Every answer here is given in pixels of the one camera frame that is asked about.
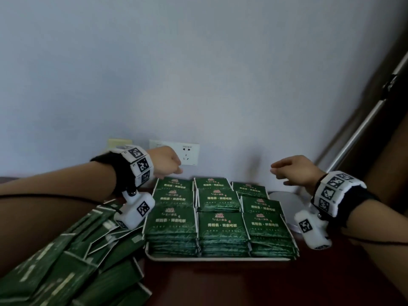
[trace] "black cable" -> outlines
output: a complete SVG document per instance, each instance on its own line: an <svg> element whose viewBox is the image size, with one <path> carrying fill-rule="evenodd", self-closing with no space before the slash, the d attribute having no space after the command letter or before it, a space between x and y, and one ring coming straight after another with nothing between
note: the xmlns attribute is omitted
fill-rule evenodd
<svg viewBox="0 0 408 306"><path fill-rule="evenodd" d="M0 200L1 199L11 199L11 198L16 198L16 197L52 197L54 199L69 199L69 200L82 201L82 202L94 204L96 206L99 206L99 205L103 206L104 205L101 202L94 201L94 200L91 200L91 199L87 199L87 198L84 198L84 197L75 197L75 196L71 196L71 195L48 194L48 193L3 194L3 195L0 195ZM118 208L115 208L113 206L109 206L109 208L114 209L119 214L122 214L122 212Z"/></svg>
<svg viewBox="0 0 408 306"><path fill-rule="evenodd" d="M375 241L375 240L348 236L345 234L343 235L347 238L354 239L358 242L367 243L367 244L375 244L375 245L383 245L383 246L408 246L408 243L405 243L405 242L380 242L380 241Z"/></svg>

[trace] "table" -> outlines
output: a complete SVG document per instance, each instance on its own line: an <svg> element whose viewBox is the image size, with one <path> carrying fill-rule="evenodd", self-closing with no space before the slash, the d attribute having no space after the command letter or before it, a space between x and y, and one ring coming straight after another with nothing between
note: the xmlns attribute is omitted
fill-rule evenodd
<svg viewBox="0 0 408 306"><path fill-rule="evenodd" d="M332 248L316 251L294 235L300 257L293 262L144 258L144 283L153 292L146 306L407 305L365 252L344 236L332 236Z"/></svg>

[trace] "white wall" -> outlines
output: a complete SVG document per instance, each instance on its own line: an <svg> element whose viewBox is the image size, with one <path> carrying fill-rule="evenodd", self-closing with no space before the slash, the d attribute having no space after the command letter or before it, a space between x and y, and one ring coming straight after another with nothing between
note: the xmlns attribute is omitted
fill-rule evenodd
<svg viewBox="0 0 408 306"><path fill-rule="evenodd" d="M270 163L320 155L407 18L408 0L0 0L0 175L152 138L201 144L186 177L284 189Z"/></svg>

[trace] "white wall socket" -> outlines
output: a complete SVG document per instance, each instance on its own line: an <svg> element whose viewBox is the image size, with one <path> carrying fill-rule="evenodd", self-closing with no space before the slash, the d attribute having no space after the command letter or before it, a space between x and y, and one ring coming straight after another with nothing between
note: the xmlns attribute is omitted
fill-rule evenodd
<svg viewBox="0 0 408 306"><path fill-rule="evenodd" d="M180 158L181 164L183 165L197 165L198 164L198 154L200 153L200 144L158 141L155 139L149 140L150 149L161 147L161 146L169 146L173 148L173 150L176 152L176 154Z"/></svg>

